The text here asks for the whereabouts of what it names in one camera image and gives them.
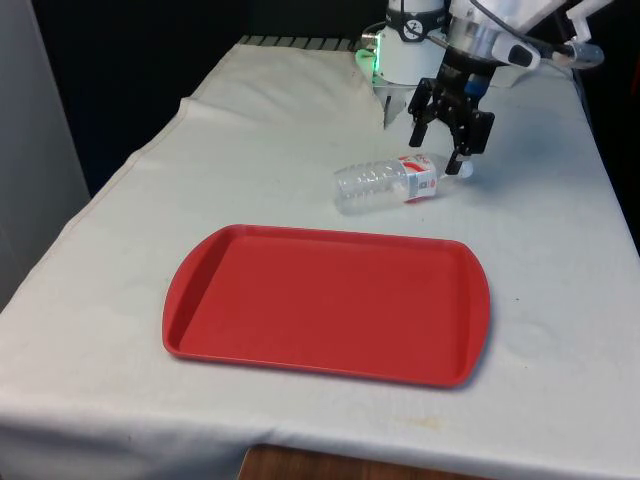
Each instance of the dark background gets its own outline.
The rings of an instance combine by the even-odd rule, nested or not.
[[[386,0],[33,0],[89,190],[171,119],[243,34],[357,38]],[[604,66],[581,74],[594,136],[640,246],[640,2],[594,15]],[[564,24],[568,32],[570,27]],[[556,18],[533,32],[560,40]]]

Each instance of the red tray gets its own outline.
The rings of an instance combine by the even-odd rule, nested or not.
[[[461,243],[234,225],[178,269],[163,340],[178,357],[453,387],[488,326]]]

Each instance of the white wall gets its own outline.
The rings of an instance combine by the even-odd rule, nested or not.
[[[0,0],[0,310],[88,194],[29,0]]]

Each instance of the clear plastic bottle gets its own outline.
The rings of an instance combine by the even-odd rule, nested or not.
[[[436,194],[438,181],[448,160],[439,155],[417,154],[393,160],[362,163],[334,174],[335,203],[344,214],[379,210]],[[460,178],[473,173],[473,165],[462,164]]]

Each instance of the white tablecloth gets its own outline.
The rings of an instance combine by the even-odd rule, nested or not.
[[[0,473],[232,478],[267,442],[501,479],[640,478],[640,262],[573,84],[544,69],[482,106],[497,119],[466,185],[345,217],[331,173],[408,152],[409,119],[382,132],[348,53],[232,49],[0,316]],[[425,148],[450,142],[434,126]],[[474,377],[436,390],[172,358],[173,273],[236,223],[466,243],[492,298]]]

